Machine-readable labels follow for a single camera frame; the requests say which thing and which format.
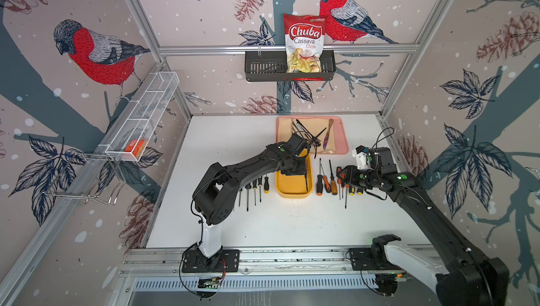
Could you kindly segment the black orange stubby screwdriver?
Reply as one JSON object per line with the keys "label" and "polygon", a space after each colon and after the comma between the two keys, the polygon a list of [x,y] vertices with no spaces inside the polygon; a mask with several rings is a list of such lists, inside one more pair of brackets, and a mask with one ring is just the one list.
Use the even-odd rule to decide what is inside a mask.
{"label": "black orange stubby screwdriver", "polygon": [[323,174],[322,174],[322,163],[321,160],[319,160],[319,174],[317,175],[317,181],[316,181],[316,195],[321,196],[323,194]]}

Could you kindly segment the orange black small screwdriver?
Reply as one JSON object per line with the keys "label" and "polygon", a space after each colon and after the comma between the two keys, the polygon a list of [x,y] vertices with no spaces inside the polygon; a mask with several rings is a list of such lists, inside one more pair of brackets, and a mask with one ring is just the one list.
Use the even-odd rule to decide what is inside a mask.
{"label": "orange black small screwdriver", "polygon": [[323,187],[324,187],[326,193],[330,194],[331,193],[330,182],[329,182],[329,179],[328,179],[328,177],[326,176],[326,174],[324,172],[323,166],[321,166],[321,172],[322,172],[322,175],[323,175]]}

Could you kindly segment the black ribbed handle screwdriver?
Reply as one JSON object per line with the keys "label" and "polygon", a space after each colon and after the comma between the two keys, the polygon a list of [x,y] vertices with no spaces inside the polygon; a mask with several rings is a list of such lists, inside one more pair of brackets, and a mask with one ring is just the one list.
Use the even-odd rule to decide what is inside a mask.
{"label": "black ribbed handle screwdriver", "polygon": [[241,206],[242,193],[243,193],[243,189],[240,188],[240,191],[239,191],[239,194],[238,194],[238,207],[239,207],[239,208],[240,208],[240,206]]}

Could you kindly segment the slim black yellow-capped screwdriver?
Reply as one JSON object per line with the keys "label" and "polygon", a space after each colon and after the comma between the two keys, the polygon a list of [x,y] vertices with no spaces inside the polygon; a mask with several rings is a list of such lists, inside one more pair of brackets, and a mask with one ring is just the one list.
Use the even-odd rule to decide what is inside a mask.
{"label": "slim black yellow-capped screwdriver", "polygon": [[264,193],[266,193],[266,194],[269,193],[270,185],[269,185],[269,177],[268,177],[268,175],[264,176],[263,189],[264,189]]}

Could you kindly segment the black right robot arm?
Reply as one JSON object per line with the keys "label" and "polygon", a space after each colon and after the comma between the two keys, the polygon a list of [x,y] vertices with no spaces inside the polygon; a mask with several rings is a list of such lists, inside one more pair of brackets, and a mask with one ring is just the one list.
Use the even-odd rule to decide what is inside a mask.
{"label": "black right robot arm", "polygon": [[441,258],[437,263],[406,245],[394,234],[375,237],[367,256],[376,268],[393,265],[422,282],[441,305],[504,305],[509,269],[488,258],[441,213],[423,185],[410,172],[399,172],[391,150],[357,147],[357,163],[337,171],[342,183],[369,194],[388,195],[417,224]]}

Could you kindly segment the large yellow black screwdriver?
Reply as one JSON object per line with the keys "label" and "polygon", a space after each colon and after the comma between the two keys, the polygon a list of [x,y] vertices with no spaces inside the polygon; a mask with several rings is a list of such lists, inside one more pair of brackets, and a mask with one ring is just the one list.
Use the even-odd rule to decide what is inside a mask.
{"label": "large yellow black screwdriver", "polygon": [[258,177],[257,179],[257,187],[258,187],[258,190],[259,190],[259,200],[260,200],[260,203],[262,202],[262,177]]}

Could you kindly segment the thin black shaft screwdriver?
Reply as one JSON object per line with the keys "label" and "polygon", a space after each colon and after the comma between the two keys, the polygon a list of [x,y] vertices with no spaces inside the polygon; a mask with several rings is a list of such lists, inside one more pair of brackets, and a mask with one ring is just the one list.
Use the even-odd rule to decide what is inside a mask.
{"label": "thin black shaft screwdriver", "polygon": [[337,166],[336,168],[336,185],[337,185],[337,192],[339,199],[341,200],[343,197],[343,190],[342,190],[342,181],[340,177],[340,172],[342,171],[342,168],[340,166]]}

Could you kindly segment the green black handle screwdriver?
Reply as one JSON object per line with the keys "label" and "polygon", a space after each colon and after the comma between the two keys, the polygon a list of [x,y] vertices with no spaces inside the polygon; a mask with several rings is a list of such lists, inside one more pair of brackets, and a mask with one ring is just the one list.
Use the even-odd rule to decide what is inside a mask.
{"label": "green black handle screwdriver", "polygon": [[246,211],[248,212],[249,211],[249,202],[250,202],[250,190],[252,189],[252,185],[251,183],[248,183],[246,185],[246,191],[247,191],[247,198],[246,198]]}

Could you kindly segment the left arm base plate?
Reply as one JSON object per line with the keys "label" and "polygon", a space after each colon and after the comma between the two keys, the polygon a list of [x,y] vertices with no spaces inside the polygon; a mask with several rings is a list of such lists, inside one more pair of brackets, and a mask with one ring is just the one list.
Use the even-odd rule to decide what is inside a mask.
{"label": "left arm base plate", "polygon": [[239,270],[239,250],[219,250],[207,258],[199,248],[186,251],[181,260],[182,273],[237,272]]}

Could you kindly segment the amber handle black screwdriver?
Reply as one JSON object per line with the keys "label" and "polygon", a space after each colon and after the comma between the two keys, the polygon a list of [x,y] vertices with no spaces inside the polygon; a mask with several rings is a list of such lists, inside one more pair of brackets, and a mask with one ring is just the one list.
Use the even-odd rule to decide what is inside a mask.
{"label": "amber handle black screwdriver", "polygon": [[333,196],[337,196],[338,188],[337,188],[337,184],[336,184],[335,177],[333,174],[333,167],[332,167],[331,161],[329,161],[329,167],[330,167],[330,192],[332,193]]}

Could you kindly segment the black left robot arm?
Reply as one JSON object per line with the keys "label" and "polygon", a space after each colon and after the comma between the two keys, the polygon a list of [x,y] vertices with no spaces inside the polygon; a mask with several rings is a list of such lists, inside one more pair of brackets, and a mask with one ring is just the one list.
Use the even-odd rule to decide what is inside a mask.
{"label": "black left robot arm", "polygon": [[238,250],[225,250],[222,245],[223,221],[233,212],[236,197],[247,185],[256,183],[259,177],[280,172],[286,176],[307,176],[307,157],[303,151],[311,148],[310,141],[295,133],[288,141],[266,146],[260,154],[246,161],[223,166],[212,164],[191,199],[191,212],[200,218],[201,239],[186,251],[187,264],[183,273],[237,272],[234,262]]}

